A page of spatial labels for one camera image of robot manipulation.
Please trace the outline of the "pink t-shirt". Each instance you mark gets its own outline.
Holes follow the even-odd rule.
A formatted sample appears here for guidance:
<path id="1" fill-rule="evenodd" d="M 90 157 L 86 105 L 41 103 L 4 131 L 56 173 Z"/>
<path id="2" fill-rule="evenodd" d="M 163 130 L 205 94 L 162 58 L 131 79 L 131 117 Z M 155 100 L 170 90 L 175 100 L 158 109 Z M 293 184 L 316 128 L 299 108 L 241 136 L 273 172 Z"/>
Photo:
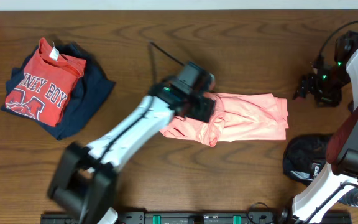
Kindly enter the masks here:
<path id="1" fill-rule="evenodd" d="M 210 147 L 218 142 L 286 139 L 288 111 L 285 98 L 271 93 L 206 93 L 205 96 L 216 103 L 209 122 L 176 116 L 160 132 L 167 138 L 197 141 Z"/>

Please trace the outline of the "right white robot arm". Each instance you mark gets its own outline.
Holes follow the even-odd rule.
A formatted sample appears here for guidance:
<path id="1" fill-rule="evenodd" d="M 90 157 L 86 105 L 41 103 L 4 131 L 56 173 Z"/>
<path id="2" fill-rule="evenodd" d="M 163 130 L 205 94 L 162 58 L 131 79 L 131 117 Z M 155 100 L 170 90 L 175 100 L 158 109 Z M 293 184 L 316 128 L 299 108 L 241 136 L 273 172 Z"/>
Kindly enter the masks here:
<path id="1" fill-rule="evenodd" d="M 323 85 L 336 87 L 342 77 L 349 78 L 353 112 L 329 140 L 322 171 L 293 198 L 278 223 L 320 223 L 340 198 L 358 187 L 358 43 L 337 44 L 335 60 L 337 66 L 322 77 Z"/>

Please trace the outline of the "black patterned garment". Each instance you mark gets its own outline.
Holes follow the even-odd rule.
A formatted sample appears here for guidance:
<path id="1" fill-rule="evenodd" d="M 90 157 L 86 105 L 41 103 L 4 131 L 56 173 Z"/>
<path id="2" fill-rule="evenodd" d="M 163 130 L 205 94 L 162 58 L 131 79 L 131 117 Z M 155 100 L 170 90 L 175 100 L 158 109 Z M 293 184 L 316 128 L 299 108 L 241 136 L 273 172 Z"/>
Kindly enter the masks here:
<path id="1" fill-rule="evenodd" d="M 326 163 L 330 134 L 306 134 L 293 138 L 283 153 L 283 173 L 305 186 L 317 177 Z M 338 200 L 358 208 L 358 189 L 354 188 Z"/>

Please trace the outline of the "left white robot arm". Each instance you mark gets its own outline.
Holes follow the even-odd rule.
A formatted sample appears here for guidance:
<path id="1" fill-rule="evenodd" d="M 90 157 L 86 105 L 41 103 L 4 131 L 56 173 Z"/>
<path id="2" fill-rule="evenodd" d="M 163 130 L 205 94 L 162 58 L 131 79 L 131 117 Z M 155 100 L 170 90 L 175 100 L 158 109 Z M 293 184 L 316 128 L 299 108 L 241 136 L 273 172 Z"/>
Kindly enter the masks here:
<path id="1" fill-rule="evenodd" d="M 204 97 L 211 73 L 179 75 L 152 85 L 139 106 L 101 138 L 71 143 L 57 165 L 47 196 L 78 223 L 116 223 L 112 203 L 120 171 L 174 116 L 208 121 L 214 101 Z"/>

